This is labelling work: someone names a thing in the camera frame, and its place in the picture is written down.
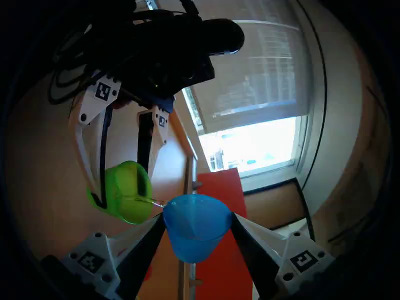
green cup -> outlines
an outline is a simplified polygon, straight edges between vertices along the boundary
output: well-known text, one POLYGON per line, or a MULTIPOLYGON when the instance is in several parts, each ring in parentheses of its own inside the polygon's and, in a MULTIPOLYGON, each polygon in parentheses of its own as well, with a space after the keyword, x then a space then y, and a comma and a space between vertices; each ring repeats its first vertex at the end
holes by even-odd
POLYGON ((130 224, 146 221, 153 208, 149 176, 135 161, 128 160, 105 171, 106 209, 96 205, 89 189, 86 194, 97 209, 130 224))

blue plastic cup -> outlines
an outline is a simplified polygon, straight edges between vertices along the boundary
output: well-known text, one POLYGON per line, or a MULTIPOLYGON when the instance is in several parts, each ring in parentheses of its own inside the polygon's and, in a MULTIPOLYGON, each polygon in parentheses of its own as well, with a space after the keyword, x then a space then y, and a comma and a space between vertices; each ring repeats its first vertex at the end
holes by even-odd
POLYGON ((192 264, 213 252, 232 223, 231 211, 224 203, 200 194, 172 199, 162 214, 175 255, 192 264))

red board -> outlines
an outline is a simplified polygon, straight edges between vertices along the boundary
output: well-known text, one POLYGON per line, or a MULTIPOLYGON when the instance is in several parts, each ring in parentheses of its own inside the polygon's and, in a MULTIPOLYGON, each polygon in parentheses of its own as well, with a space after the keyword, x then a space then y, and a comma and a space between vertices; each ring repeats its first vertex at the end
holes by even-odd
MULTIPOLYGON (((199 174, 197 180, 202 183, 198 194, 216 198, 232 212, 247 216, 236 168, 199 174)), ((196 287, 196 300, 252 299, 252 278, 231 230, 205 261, 196 264, 196 278, 203 281, 196 287)))

sunlight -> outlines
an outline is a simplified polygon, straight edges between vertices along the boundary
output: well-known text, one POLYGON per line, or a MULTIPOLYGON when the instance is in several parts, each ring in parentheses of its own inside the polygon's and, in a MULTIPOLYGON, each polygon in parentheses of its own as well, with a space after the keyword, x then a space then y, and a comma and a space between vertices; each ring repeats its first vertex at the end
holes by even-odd
POLYGON ((211 171, 237 168, 239 173, 290 161, 296 117, 201 135, 211 171))

wooden table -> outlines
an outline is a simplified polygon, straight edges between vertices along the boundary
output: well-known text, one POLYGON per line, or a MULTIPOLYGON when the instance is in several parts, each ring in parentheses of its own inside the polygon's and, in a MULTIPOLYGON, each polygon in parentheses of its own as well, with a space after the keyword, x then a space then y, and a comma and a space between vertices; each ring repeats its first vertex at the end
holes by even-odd
MULTIPOLYGON (((8 196, 21 236, 39 260, 59 258, 93 232, 116 235, 132 225, 95 209, 85 194, 68 132, 71 103, 50 105, 48 78, 18 103, 7 129, 8 196)), ((136 103, 114 112, 107 137, 106 167, 136 161, 136 103)), ((196 154, 178 116, 170 115, 167 144, 160 150, 151 179, 153 197, 169 201, 191 193, 196 154)), ((140 300, 183 299, 189 294, 189 265, 180 264, 165 232, 151 263, 152 275, 139 291, 140 300)))

